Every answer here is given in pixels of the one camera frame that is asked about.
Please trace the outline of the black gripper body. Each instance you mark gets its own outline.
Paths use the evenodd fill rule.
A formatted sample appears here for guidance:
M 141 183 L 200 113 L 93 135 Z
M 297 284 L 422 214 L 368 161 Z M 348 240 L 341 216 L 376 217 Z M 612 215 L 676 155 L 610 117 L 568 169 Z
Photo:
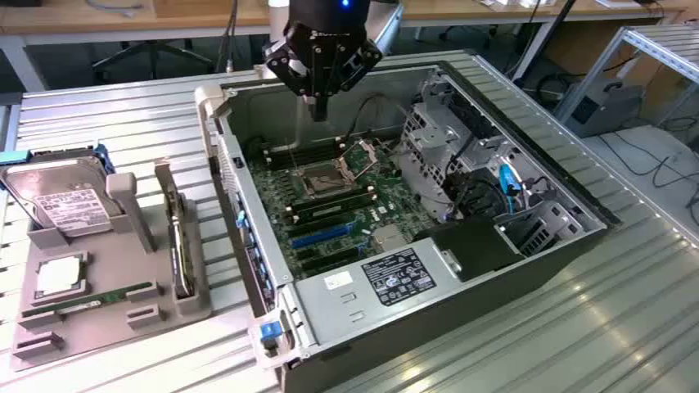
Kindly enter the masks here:
M 352 52 L 368 38 L 364 23 L 368 1 L 290 1 L 289 20 L 284 31 L 286 43 L 309 68 L 312 86 L 321 96 L 328 69 L 338 45 Z

